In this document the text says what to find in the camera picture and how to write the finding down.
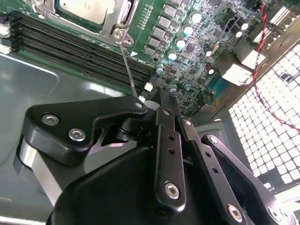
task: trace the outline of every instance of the capacitor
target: capacitor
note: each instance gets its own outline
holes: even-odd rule
[[[219,43],[216,43],[213,47],[212,47],[212,50],[211,50],[211,54],[214,55],[220,48],[220,44]]]
[[[240,18],[236,23],[241,28],[241,30],[247,30],[249,27],[249,24],[243,18]]]
[[[193,33],[193,28],[190,24],[186,24],[183,26],[183,33],[185,36],[191,36]]]
[[[203,45],[204,53],[207,57],[210,57],[212,55],[212,51],[210,49],[210,46],[208,44]]]
[[[206,70],[208,74],[213,74],[215,72],[215,69],[210,62],[206,63]]]
[[[174,50],[170,50],[168,52],[168,59],[172,60],[172,61],[177,59],[177,55],[176,55],[176,52]]]
[[[156,67],[156,72],[157,72],[158,74],[162,74],[162,73],[164,72],[164,65],[163,65],[163,64],[157,65],[157,67]]]
[[[178,37],[175,40],[176,46],[178,47],[179,50],[183,49],[186,46],[185,41],[183,40],[182,37]]]
[[[169,92],[170,93],[177,92],[177,85],[176,84],[170,85]]]
[[[192,88],[192,86],[191,86],[190,84],[187,84],[186,86],[184,86],[184,89],[185,89],[186,91],[191,90],[191,88]]]
[[[243,35],[243,32],[240,30],[240,28],[238,28],[236,25],[234,25],[231,28],[231,32],[237,37],[240,38]]]
[[[193,11],[191,12],[191,14],[189,15],[189,17],[191,18],[193,24],[195,23],[200,23],[202,16],[198,11]]]

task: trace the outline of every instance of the ventilation grille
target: ventilation grille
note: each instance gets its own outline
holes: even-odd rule
[[[257,86],[279,118],[300,128],[300,45],[281,59]],[[300,134],[266,112],[254,88],[229,112],[253,174],[277,191],[299,183]]]

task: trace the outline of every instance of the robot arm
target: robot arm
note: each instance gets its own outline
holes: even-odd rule
[[[88,154],[137,147],[85,174]],[[160,90],[31,107],[18,150],[54,210],[49,225],[296,225],[274,195],[218,140],[201,140]]]

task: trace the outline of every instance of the motherboard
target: motherboard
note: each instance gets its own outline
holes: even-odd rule
[[[14,40],[11,46],[15,53],[72,74],[92,78],[99,83],[106,82],[107,85],[113,83],[111,87],[130,94],[129,79],[126,79],[125,65],[121,62],[120,47],[116,43],[122,44],[141,97],[147,99],[158,88],[165,88],[177,99],[181,113],[192,116],[199,111],[201,104],[205,104],[204,94],[218,98],[230,83],[224,76],[226,71],[223,72],[229,68],[224,69],[220,58],[231,59],[231,53],[236,51],[236,46],[241,40],[245,40],[251,48],[256,48],[255,37],[249,37],[255,26],[257,29],[258,25],[261,25],[259,24],[262,16],[259,13],[261,4],[266,4],[266,8],[272,9],[271,20],[276,16],[280,18],[281,15],[278,15],[280,10],[285,9],[282,12],[285,13],[296,2],[293,0],[2,0],[0,12],[11,14],[10,32],[13,33],[14,39],[24,31],[22,41],[19,41],[23,45],[18,46]],[[113,12],[117,10],[119,14],[116,16]],[[297,13],[293,13],[291,22],[297,17]],[[118,22],[111,26],[109,22],[113,19]],[[279,22],[272,27],[279,29],[278,24]],[[31,37],[35,39],[34,42],[29,40],[29,34],[26,34],[30,32],[29,28],[33,32]],[[0,34],[0,38],[8,39],[5,35]],[[36,50],[29,48],[35,45],[42,49],[43,45],[46,46],[53,41],[50,38],[66,42],[66,47],[58,42],[56,44],[59,45],[57,49],[66,48],[63,60],[48,57],[46,53],[38,51],[38,48]],[[99,67],[97,71],[91,72],[89,68],[83,70],[76,67],[81,64],[84,67],[86,64],[85,61],[76,61],[76,57],[81,57],[82,60],[90,57],[87,52],[76,52],[75,46],[88,48],[89,53],[95,55],[93,58],[95,64],[91,63],[89,68]],[[108,76],[110,71],[115,72],[111,75],[115,77],[113,79],[98,77],[97,73],[101,73],[108,65],[111,65],[111,68],[104,73]],[[251,66],[242,67],[245,73],[252,74]],[[123,77],[118,77],[118,73],[122,73]]]

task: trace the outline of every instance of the green circuit board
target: green circuit board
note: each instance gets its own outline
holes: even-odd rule
[[[177,90],[172,95],[177,98],[181,113],[190,116],[198,110],[196,96],[199,92],[210,91],[218,98],[229,85],[228,81],[220,77],[218,70],[211,75],[208,74],[205,67],[206,63],[210,62],[214,65],[225,49],[234,50],[238,41],[247,36],[248,31],[260,20],[260,17],[256,11],[248,7],[251,2],[255,2],[253,0],[182,0],[180,2],[179,5],[175,6],[170,0],[140,0],[128,32],[134,41],[134,45],[126,50],[126,55],[154,68],[160,64],[164,65],[163,73],[157,74],[161,81],[159,86],[168,89],[171,85],[176,84]],[[263,2],[269,7],[275,0],[265,0]],[[288,7],[294,4],[292,0],[277,0],[276,2]],[[165,29],[165,35],[155,49],[155,53],[149,55],[145,52],[145,47],[149,44],[153,29],[158,25],[158,19],[163,15],[166,4],[176,7],[182,13],[169,18],[171,21],[170,26]],[[227,16],[229,8],[249,24],[249,29],[240,38],[236,38],[230,32],[223,31],[220,27]],[[0,11],[9,13],[14,10],[39,19],[38,14],[23,0],[2,0],[0,2]],[[193,25],[194,32],[187,37],[183,34],[182,26],[190,23],[189,14],[194,10],[201,13],[202,19],[200,23]],[[65,14],[65,16],[75,23],[88,27],[90,30],[99,29],[98,25],[76,18],[76,16],[68,14]],[[45,19],[45,21],[89,42],[119,52],[117,46],[100,42],[48,19]],[[186,46],[181,50],[176,48],[174,40],[177,37],[183,37],[186,43]],[[218,45],[218,50],[211,57],[206,57],[203,52],[205,44],[208,44],[211,48]],[[176,60],[168,59],[167,52],[170,50],[176,52]]]

